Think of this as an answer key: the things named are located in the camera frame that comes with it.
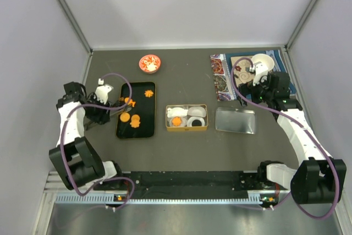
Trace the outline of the orange fish cookie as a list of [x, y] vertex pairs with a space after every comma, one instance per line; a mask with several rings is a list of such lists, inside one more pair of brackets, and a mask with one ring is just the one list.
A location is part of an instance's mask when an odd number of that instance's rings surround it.
[[125, 104], [126, 104], [127, 107], [132, 107], [132, 108], [134, 108], [135, 105], [136, 105], [136, 102], [135, 102], [133, 99], [129, 98], [129, 97], [125, 97], [125, 98], [124, 98], [124, 102], [125, 102]]

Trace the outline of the black round cookie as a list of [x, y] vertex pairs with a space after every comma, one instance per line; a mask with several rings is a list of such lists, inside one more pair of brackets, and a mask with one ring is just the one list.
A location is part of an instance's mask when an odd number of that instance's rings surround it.
[[192, 121], [191, 126], [192, 127], [201, 127], [202, 126], [202, 121], [199, 120], [199, 119], [195, 119], [195, 120]]

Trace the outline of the orange star flower cookie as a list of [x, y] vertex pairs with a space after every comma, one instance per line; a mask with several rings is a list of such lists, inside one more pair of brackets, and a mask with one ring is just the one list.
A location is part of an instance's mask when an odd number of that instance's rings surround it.
[[184, 121], [183, 117], [174, 117], [170, 121], [170, 123], [173, 127], [184, 127], [185, 126], [185, 121]]

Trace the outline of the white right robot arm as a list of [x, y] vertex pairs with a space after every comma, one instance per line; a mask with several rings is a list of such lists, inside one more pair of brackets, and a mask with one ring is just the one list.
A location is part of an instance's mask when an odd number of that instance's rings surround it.
[[250, 81], [239, 86], [240, 103], [266, 103], [277, 124], [283, 129], [299, 162], [294, 170], [281, 162], [265, 161], [260, 164], [257, 183], [268, 189], [275, 183], [290, 190], [297, 204], [327, 204], [340, 201], [346, 165], [333, 159], [310, 129], [301, 104], [290, 97], [288, 73], [271, 72], [259, 84]]

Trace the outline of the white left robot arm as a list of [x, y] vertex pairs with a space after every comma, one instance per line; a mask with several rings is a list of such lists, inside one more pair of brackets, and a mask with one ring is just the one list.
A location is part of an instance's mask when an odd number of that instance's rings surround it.
[[49, 159], [69, 190], [78, 190], [87, 184], [106, 183], [113, 189], [123, 186], [125, 177], [114, 161], [102, 161], [85, 136], [92, 124], [103, 125], [110, 121], [111, 110], [126, 108], [124, 102], [112, 104], [109, 93], [113, 87], [103, 79], [90, 94], [77, 82], [64, 85], [65, 94], [57, 101], [60, 115], [60, 136], [57, 146], [49, 151]]

